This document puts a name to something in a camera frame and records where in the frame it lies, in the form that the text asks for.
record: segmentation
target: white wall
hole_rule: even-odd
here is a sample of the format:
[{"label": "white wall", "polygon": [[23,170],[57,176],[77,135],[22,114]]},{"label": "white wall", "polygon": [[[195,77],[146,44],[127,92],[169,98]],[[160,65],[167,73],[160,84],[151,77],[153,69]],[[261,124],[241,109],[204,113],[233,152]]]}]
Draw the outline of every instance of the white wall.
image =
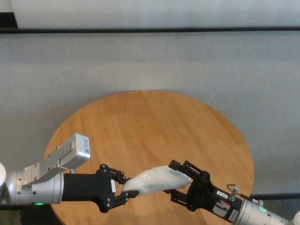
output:
[{"label": "white wall", "polygon": [[253,193],[300,191],[300,32],[1,35],[0,71],[0,160],[9,168],[39,160],[88,102],[164,89],[207,102],[240,129]]},{"label": "white wall", "polygon": [[10,0],[0,0],[0,13],[12,11],[13,8],[11,6]]}]

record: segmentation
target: round wooden table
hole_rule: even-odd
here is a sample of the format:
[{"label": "round wooden table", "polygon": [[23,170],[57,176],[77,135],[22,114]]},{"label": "round wooden table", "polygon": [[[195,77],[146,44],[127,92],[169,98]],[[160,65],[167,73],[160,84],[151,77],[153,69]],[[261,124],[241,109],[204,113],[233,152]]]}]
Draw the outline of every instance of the round wooden table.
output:
[{"label": "round wooden table", "polygon": [[[253,161],[240,132],[220,112],[179,93],[130,91],[92,102],[55,131],[45,156],[73,133],[88,136],[91,149],[91,158],[76,173],[94,173],[108,164],[134,177],[172,159],[188,160],[208,171],[218,188],[227,190],[234,183],[242,193],[251,192]],[[93,202],[62,202],[52,208],[67,225],[229,224],[205,210],[190,212],[164,192],[138,196],[108,213],[99,212]]]}]

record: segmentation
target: label sticker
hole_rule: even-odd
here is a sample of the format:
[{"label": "label sticker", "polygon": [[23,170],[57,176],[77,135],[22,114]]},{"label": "label sticker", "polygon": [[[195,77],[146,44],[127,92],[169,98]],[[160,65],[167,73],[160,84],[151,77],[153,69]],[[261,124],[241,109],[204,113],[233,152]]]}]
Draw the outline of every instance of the label sticker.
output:
[{"label": "label sticker", "polygon": [[224,193],[222,193],[222,192],[220,192],[220,191],[217,191],[217,195],[222,196],[222,197],[225,198],[225,199],[228,198],[228,195],[226,195],[226,194],[224,194]]},{"label": "label sticker", "polygon": [[83,137],[85,153],[90,154],[90,142],[88,137]]},{"label": "label sticker", "polygon": [[232,213],[231,213],[231,215],[230,215],[230,217],[229,217],[229,220],[231,222],[233,222],[235,220],[235,218],[236,218],[237,215],[238,215],[238,211],[237,210],[233,210]]},{"label": "label sticker", "polygon": [[112,184],[112,192],[116,192],[116,185],[114,183],[114,180],[111,180],[111,184]]}]

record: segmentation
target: screw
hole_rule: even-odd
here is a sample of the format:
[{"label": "screw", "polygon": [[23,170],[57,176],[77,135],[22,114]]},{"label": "screw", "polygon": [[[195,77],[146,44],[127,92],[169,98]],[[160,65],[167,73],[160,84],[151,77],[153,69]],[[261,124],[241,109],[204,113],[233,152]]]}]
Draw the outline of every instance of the screw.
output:
[{"label": "screw", "polygon": [[239,191],[239,187],[238,187],[238,186],[234,186],[234,187],[233,187],[233,190],[232,190],[232,192],[231,192],[231,194],[230,194],[230,196],[229,196],[228,199],[229,199],[230,201],[234,201],[236,195],[238,194],[238,191]]}]

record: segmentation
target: green indicator light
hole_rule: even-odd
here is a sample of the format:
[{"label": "green indicator light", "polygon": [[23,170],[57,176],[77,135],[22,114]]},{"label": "green indicator light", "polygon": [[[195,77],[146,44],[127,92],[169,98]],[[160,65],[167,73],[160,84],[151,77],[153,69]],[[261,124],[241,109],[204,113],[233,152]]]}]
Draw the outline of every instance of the green indicator light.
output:
[{"label": "green indicator light", "polygon": [[263,211],[263,212],[267,211],[267,210],[266,210],[264,207],[262,207],[262,206],[260,206],[259,208],[260,208],[261,211]]}]

